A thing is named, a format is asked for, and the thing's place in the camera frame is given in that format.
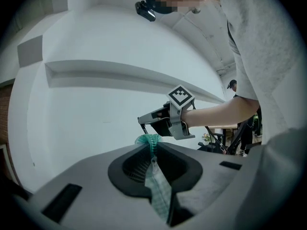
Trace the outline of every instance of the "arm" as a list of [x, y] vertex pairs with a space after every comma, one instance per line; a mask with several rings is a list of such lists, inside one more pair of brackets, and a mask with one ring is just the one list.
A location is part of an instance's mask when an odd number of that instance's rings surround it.
[[258, 101], [236, 97], [219, 106], [187, 111], [181, 118], [188, 127], [232, 125], [249, 119], [258, 108]]

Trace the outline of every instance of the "white ceiling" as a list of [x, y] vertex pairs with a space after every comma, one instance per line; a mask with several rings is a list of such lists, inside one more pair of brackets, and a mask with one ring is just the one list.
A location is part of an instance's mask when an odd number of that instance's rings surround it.
[[[135, 10], [141, 0], [99, 0], [99, 4]], [[187, 12], [162, 15], [157, 20], [184, 36], [216, 69], [220, 75], [235, 68], [233, 53], [228, 46], [226, 17], [215, 1], [207, 1], [199, 14]]]

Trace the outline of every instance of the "gray wrist bracket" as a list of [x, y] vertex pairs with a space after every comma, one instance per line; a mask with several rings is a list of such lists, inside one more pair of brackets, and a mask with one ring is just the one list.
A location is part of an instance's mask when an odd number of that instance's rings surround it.
[[186, 123], [182, 122], [182, 110], [188, 109], [195, 96], [182, 85], [172, 89], [168, 94], [169, 102], [163, 108], [150, 112], [138, 118], [145, 134], [145, 125], [151, 125], [160, 136], [173, 136], [176, 140], [195, 138], [189, 133]]

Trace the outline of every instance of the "black pants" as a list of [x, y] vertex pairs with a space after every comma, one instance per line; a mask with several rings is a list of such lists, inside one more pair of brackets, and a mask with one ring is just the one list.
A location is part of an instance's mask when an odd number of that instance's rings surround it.
[[258, 128], [255, 131], [255, 135], [259, 136], [261, 134], [261, 122], [262, 122], [262, 114], [261, 114], [261, 108], [259, 107], [259, 109], [257, 110], [257, 114], [258, 114]]
[[246, 145], [253, 143], [253, 117], [248, 120], [248, 123], [241, 136], [241, 150], [245, 150]]

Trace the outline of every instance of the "t-shirt sleeve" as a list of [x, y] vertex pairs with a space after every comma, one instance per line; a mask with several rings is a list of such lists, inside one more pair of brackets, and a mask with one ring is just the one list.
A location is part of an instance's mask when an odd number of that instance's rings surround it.
[[229, 45], [234, 53], [236, 62], [236, 94], [240, 97], [258, 100], [254, 88], [245, 72], [240, 52], [231, 38], [229, 39]]

